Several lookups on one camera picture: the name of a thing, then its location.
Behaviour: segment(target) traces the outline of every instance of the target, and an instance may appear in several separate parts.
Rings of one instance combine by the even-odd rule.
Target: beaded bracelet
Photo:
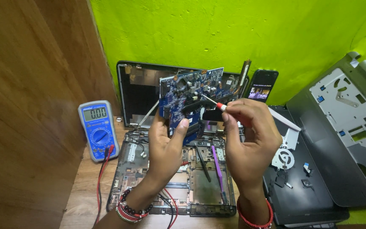
[[[149,207],[147,207],[144,210],[135,211],[134,209],[130,208],[126,204],[126,196],[130,193],[130,190],[125,190],[122,195],[119,197],[119,200],[117,202],[117,206],[115,208],[115,211],[117,212],[118,216],[127,222],[136,223],[141,221],[145,216],[149,214],[149,211],[152,210],[153,205],[150,204]]]
[[[251,222],[249,222],[243,215],[242,215],[242,212],[240,210],[240,198],[238,197],[238,200],[237,200],[237,210],[238,210],[238,214],[240,215],[241,219],[245,222],[245,224],[249,227],[249,228],[252,228],[252,229],[268,229],[272,226],[272,221],[273,221],[273,211],[272,211],[272,207],[270,206],[270,203],[268,200],[266,200],[266,203],[268,205],[268,208],[269,208],[269,221],[267,224],[265,225],[256,225],[256,224],[253,224]]]

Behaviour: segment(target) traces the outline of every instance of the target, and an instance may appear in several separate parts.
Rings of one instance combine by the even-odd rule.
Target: red wire
[[[176,219],[177,219],[177,215],[179,214],[179,209],[177,208],[177,204],[175,202],[175,199],[172,197],[172,195],[170,195],[170,193],[166,190],[166,188],[164,188],[164,190],[168,193],[170,198],[173,200],[173,203],[175,204],[175,207],[176,207],[176,217],[175,217],[175,219],[173,220],[172,224],[169,227],[169,228],[171,228],[173,226],[173,224],[175,223]]]
[[[96,221],[96,223],[100,220],[100,198],[99,198],[99,196],[98,196],[98,187],[99,187],[99,185],[100,185],[100,180],[101,180],[101,176],[103,175],[103,173],[104,173],[104,170],[105,170],[105,166],[107,165],[107,163],[108,163],[108,160],[109,160],[109,156],[111,155],[111,153],[112,153],[112,151],[114,150],[114,145],[111,145],[110,147],[109,147],[109,150],[108,150],[108,157],[107,157],[107,160],[105,161],[105,163],[104,163],[104,165],[103,165],[103,169],[101,170],[101,173],[100,173],[100,175],[99,175],[99,177],[98,177],[98,182],[97,182],[97,203],[98,203],[98,217],[97,217],[97,221]]]

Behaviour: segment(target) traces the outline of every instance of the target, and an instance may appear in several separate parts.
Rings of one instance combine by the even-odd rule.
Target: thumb
[[[241,144],[240,133],[238,130],[238,124],[236,119],[231,114],[228,114],[226,112],[222,113],[222,119],[224,120],[227,144]]]
[[[188,119],[182,119],[175,129],[175,133],[172,136],[172,139],[170,140],[170,144],[181,148],[183,146],[183,140],[186,136],[187,129],[189,127],[189,120]]]

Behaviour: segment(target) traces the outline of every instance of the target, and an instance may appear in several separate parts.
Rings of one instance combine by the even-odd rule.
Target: smartphone
[[[278,75],[279,72],[275,70],[256,70],[248,88],[248,99],[265,103]]]

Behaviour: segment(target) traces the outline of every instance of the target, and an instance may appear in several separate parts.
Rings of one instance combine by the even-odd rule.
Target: blue circuit board
[[[224,68],[216,68],[160,79],[159,115],[169,119],[170,137],[183,118],[190,121],[183,144],[197,137],[203,128],[203,113],[206,109],[215,108],[215,105],[201,94],[218,101],[236,92],[239,79],[230,78],[222,82],[223,72]]]

